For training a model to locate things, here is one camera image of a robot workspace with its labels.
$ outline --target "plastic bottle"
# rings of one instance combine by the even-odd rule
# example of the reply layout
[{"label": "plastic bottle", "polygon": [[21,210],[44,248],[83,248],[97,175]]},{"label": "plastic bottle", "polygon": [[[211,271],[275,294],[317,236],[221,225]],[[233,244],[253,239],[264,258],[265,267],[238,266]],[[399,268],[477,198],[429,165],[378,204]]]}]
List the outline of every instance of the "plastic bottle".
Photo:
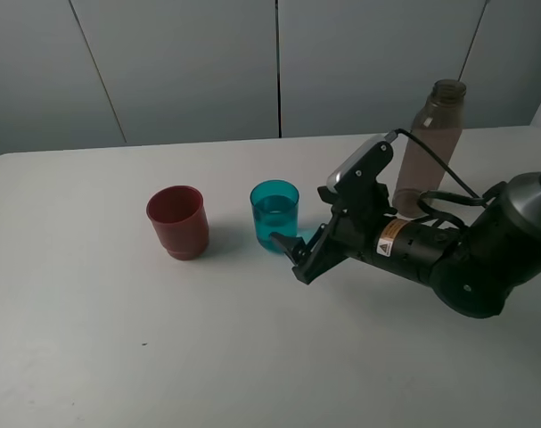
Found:
[{"label": "plastic bottle", "polygon": [[[463,132],[463,106],[466,85],[457,80],[439,80],[424,107],[414,118],[411,132],[448,163]],[[408,141],[399,171],[393,206],[399,214],[418,218],[419,195],[436,190],[445,171],[421,147]]]}]

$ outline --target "table surface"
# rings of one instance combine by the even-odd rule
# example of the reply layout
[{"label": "table surface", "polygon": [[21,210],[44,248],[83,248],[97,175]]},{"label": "table surface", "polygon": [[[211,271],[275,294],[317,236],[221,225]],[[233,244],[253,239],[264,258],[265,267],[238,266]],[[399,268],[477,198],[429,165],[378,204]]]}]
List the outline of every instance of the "table surface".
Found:
[{"label": "table surface", "polygon": [[[306,286],[258,245],[254,185],[291,181],[316,227],[316,188],[364,140],[0,157],[0,428],[541,427],[541,276],[474,320],[354,260]],[[483,192],[541,169],[541,130],[467,130],[451,165]],[[169,185],[204,195],[195,261],[171,259],[145,216]]]}]

